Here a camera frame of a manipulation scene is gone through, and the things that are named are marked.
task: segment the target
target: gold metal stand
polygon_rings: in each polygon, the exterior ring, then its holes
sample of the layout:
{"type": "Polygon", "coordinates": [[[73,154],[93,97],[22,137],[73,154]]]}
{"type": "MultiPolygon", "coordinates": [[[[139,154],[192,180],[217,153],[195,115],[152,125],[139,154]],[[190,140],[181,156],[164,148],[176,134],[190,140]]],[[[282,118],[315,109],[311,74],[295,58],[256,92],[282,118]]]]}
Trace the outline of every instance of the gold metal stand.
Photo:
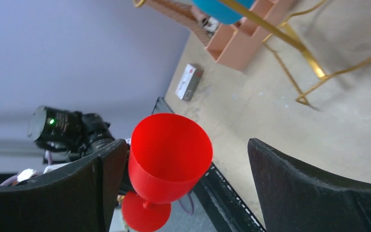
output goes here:
{"type": "Polygon", "coordinates": [[[264,39],[263,43],[265,47],[270,50],[275,58],[277,59],[278,63],[281,65],[283,68],[284,72],[288,76],[289,80],[295,87],[296,91],[299,93],[299,96],[296,98],[296,101],[298,103],[304,104],[304,105],[309,105],[308,100],[306,99],[306,96],[314,91],[315,89],[319,88],[321,85],[323,85],[326,81],[329,79],[343,74],[343,73],[348,73],[351,71],[354,71],[358,68],[361,68],[363,66],[371,64],[371,56],[367,58],[366,60],[360,62],[357,65],[354,65],[348,69],[340,70],[337,72],[334,72],[332,74],[326,74],[319,62],[312,56],[311,52],[306,48],[306,46],[300,41],[298,35],[295,33],[295,31],[292,29],[292,27],[288,24],[288,20],[290,20],[292,17],[299,16],[299,15],[304,15],[307,13],[310,13],[316,9],[318,9],[320,6],[322,6],[324,3],[327,2],[327,0],[322,0],[319,2],[316,6],[312,7],[311,9],[303,12],[298,12],[289,15],[279,26],[275,27],[274,25],[270,24],[269,22],[265,21],[255,13],[250,12],[248,9],[246,9],[244,6],[239,4],[238,2],[234,0],[218,0],[222,2],[224,5],[228,6],[229,8],[233,9],[234,11],[238,12],[239,14],[245,16],[247,19],[253,21],[254,23],[258,24],[259,26],[263,27],[267,31],[269,31],[271,34],[264,39]],[[272,36],[275,35],[282,39],[283,41],[287,42],[290,44],[292,47],[296,48],[298,51],[302,53],[302,56],[305,58],[305,60],[308,62],[308,64],[311,66],[312,70],[314,71],[315,75],[319,78],[319,82],[311,87],[309,90],[303,92],[301,88],[299,87],[298,83],[292,76],[292,74],[289,72],[288,68],[286,65],[283,63],[281,57],[278,55],[278,53],[273,50],[267,43],[266,41],[272,36]]]}

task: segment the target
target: gold metal rod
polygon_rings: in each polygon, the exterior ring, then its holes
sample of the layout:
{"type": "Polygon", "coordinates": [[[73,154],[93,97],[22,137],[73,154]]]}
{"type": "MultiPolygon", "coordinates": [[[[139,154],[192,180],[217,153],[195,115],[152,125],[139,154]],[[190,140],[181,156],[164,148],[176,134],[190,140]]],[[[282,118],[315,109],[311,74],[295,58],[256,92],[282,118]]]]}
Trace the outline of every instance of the gold metal rod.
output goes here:
{"type": "Polygon", "coordinates": [[[218,0],[218,1],[221,2],[222,4],[226,5],[227,7],[231,8],[233,11],[239,13],[240,15],[245,16],[247,19],[253,21],[254,23],[256,23],[258,25],[260,25],[265,30],[271,32],[275,36],[279,37],[281,40],[287,42],[288,44],[290,44],[291,46],[293,46],[294,48],[296,48],[300,52],[303,52],[303,51],[307,50],[306,47],[301,42],[296,41],[295,39],[293,39],[289,35],[283,33],[277,27],[275,27],[271,23],[267,22],[266,20],[264,20],[263,18],[261,18],[257,14],[249,11],[247,8],[245,8],[243,5],[239,4],[235,0],[218,0]]]}
{"type": "Polygon", "coordinates": [[[134,5],[134,7],[136,7],[136,8],[140,8],[140,7],[142,7],[144,4],[146,4],[146,1],[147,1],[147,0],[140,0],[139,2],[137,2],[136,0],[133,0],[133,5],[134,5]]]}
{"type": "MultiPolygon", "coordinates": [[[[282,67],[282,69],[284,70],[285,74],[288,76],[289,78],[289,81],[291,81],[291,83],[294,85],[295,89],[297,90],[297,92],[299,93],[299,95],[301,96],[303,94],[301,88],[299,87],[297,81],[295,81],[294,77],[292,76],[292,74],[289,72],[288,70],[288,67],[285,65],[285,63],[282,61],[281,57],[278,55],[278,53],[272,49],[266,42],[263,42],[264,46],[270,51],[272,52],[272,54],[274,55],[274,57],[276,58],[276,60],[278,61],[278,63],[280,64],[280,66],[282,67]]],[[[304,105],[309,105],[309,102],[308,102],[308,99],[306,99],[305,96],[302,97],[302,100],[299,100],[297,99],[296,100],[298,103],[301,103],[301,104],[304,104],[304,105]]]]}
{"type": "Polygon", "coordinates": [[[320,1],[317,5],[315,5],[314,7],[312,7],[311,9],[309,10],[306,10],[306,11],[301,11],[301,12],[296,12],[296,13],[293,13],[293,14],[290,14],[282,23],[281,23],[281,27],[283,27],[287,22],[288,20],[290,20],[291,18],[293,17],[296,17],[296,16],[300,16],[300,15],[306,15],[316,9],[318,9],[319,7],[321,7],[323,4],[325,4],[325,2],[327,2],[327,0],[322,0],[320,1]]]}

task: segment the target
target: goblet stem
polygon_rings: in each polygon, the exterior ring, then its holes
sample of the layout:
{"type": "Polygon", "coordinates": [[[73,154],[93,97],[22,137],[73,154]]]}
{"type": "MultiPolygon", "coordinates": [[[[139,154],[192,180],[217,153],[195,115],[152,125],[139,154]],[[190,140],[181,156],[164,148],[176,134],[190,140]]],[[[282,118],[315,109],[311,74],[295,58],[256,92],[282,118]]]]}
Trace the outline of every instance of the goblet stem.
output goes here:
{"type": "Polygon", "coordinates": [[[144,203],[143,203],[143,208],[147,208],[147,207],[149,207],[150,206],[150,202],[149,201],[145,201],[144,203]]]}

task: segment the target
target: small box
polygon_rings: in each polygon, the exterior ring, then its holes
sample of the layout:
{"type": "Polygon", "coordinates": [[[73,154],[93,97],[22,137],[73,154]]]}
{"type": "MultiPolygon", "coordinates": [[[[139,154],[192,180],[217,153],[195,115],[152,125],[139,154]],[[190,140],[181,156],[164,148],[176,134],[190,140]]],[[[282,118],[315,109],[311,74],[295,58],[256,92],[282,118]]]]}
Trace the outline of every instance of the small box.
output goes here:
{"type": "Polygon", "coordinates": [[[184,101],[191,100],[197,89],[197,85],[200,82],[202,73],[203,70],[198,68],[196,65],[187,64],[180,83],[178,83],[178,87],[175,91],[175,94],[179,99],[184,101]]]}

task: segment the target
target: red plastic goblet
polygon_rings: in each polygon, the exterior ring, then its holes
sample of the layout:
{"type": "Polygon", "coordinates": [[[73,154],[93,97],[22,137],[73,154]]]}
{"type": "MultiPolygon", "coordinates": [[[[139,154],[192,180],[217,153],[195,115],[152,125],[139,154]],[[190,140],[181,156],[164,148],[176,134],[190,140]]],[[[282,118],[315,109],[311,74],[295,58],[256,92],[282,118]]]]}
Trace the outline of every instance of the red plastic goblet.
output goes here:
{"type": "Polygon", "coordinates": [[[161,228],[171,202],[191,191],[212,160],[208,135],[191,119],[166,113],[143,119],[131,137],[128,174],[136,192],[122,203],[126,223],[140,232],[161,228]]]}

